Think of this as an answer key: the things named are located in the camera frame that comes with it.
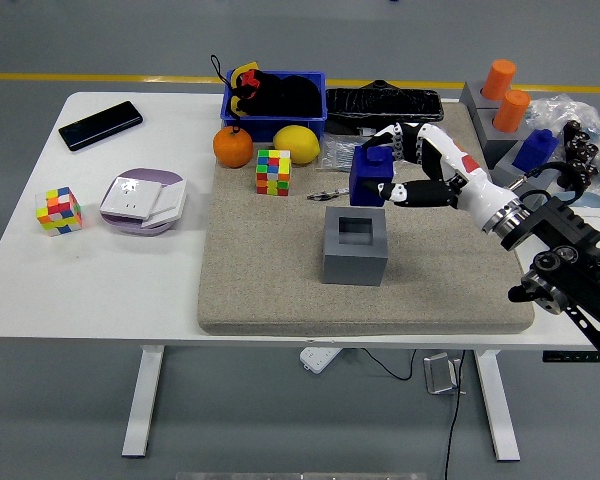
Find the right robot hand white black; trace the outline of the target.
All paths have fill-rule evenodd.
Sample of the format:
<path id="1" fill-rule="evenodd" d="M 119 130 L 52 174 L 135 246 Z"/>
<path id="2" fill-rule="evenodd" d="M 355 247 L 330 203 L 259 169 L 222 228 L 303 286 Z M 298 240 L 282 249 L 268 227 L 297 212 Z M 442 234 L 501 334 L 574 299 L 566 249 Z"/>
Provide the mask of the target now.
<path id="1" fill-rule="evenodd" d="M 398 122 L 376 133 L 362 148 L 389 145 L 398 161 L 417 164 L 427 178 L 404 183 L 369 180 L 365 188 L 400 207 L 450 206 L 467 212 L 485 233 L 504 237 L 529 216 L 511 190 L 491 182 L 481 165 L 441 128 Z"/>

